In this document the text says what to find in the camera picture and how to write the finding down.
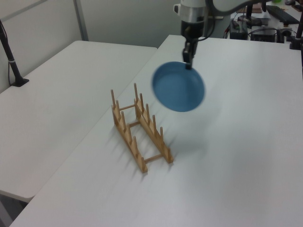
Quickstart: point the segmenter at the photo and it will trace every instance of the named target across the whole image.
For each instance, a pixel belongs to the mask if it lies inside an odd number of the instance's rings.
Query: blue bowl
[[[156,70],[152,88],[164,106],[178,112],[198,107],[205,93],[199,73],[194,69],[187,70],[184,63],[177,61],[165,63]]]

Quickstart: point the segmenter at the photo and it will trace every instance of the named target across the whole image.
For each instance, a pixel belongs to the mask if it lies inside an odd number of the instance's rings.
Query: black stand
[[[248,27],[262,26],[262,21],[259,18],[252,17],[252,5],[248,5],[246,9],[246,16],[238,17],[238,21],[245,21]]]
[[[4,51],[6,53],[6,56],[9,60],[11,69],[13,70],[15,75],[15,82],[12,84],[12,86],[21,87],[22,85],[26,84],[29,80],[22,78],[22,76],[20,75],[13,53],[10,50],[8,38],[6,36],[5,29],[3,27],[1,20],[0,20],[0,40],[3,45]]]
[[[290,49],[292,50],[301,49],[301,44],[303,43],[302,32],[303,32],[303,13],[301,14],[297,35],[292,36],[292,40],[291,40],[292,43],[289,46]]]

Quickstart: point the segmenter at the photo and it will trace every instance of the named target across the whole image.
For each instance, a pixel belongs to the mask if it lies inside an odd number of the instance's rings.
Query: floor
[[[9,227],[27,203],[0,195],[0,227]]]

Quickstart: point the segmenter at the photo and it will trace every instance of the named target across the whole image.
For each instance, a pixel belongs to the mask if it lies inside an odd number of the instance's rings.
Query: black cable
[[[266,31],[266,30],[275,30],[275,31],[277,31],[278,29],[275,29],[275,28],[262,28],[262,29],[257,29],[257,30],[254,30],[252,32],[249,32],[247,35],[251,35],[251,34],[253,34],[255,32],[261,32],[261,31]]]
[[[8,69],[8,78],[9,78],[9,69]],[[9,78],[9,85],[11,86],[10,78]]]
[[[215,18],[215,15],[213,14],[213,12],[211,10],[210,10],[210,12],[211,12],[211,14],[213,16],[213,28],[212,28],[212,31],[211,31],[211,33],[207,37],[205,37],[203,39],[199,39],[198,42],[204,41],[204,40],[208,39],[214,33],[214,27],[215,27],[215,24],[216,24],[216,18]]]
[[[5,28],[4,28],[4,26],[3,26],[3,24],[2,24],[2,23],[1,23],[1,27],[2,27],[2,29],[3,29],[3,31],[4,31],[5,38],[6,38],[6,40],[7,40],[7,39],[8,39],[8,35],[6,34]]]

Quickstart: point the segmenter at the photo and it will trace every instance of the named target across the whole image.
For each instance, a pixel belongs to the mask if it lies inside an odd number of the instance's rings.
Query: white table
[[[0,194],[30,201],[156,48],[77,41],[0,94]]]
[[[203,41],[193,66],[205,99],[177,113],[155,100],[151,78],[161,64],[182,61],[183,45],[170,35],[132,81],[164,128],[173,165],[157,160],[143,175],[108,109],[11,227],[303,225],[301,53],[272,43]],[[131,83],[120,107],[133,98]],[[150,140],[138,128],[132,133],[150,157]]]
[[[280,3],[272,3],[272,2],[267,2],[267,5],[272,5],[272,6],[279,6],[282,9],[285,9],[285,12],[288,13],[289,15],[293,16],[294,18],[296,18],[298,21],[300,21],[301,18],[301,12],[296,11],[294,8],[292,8],[291,6],[287,6],[284,4],[284,1],[280,2]],[[241,13],[238,13],[236,15],[236,13],[231,14],[231,19],[237,20],[237,18],[239,16],[241,16]],[[258,17],[258,18],[270,18],[270,20],[268,21],[268,26],[270,27],[274,27],[276,29],[282,29],[282,28],[288,28],[288,29],[292,29],[293,31],[297,32],[298,30],[298,24],[294,24],[294,25],[289,25],[288,27],[284,27],[283,23],[280,22],[277,18],[273,17],[272,15],[270,15],[268,12],[262,12],[262,14],[259,13],[253,13],[252,16],[254,17]]]

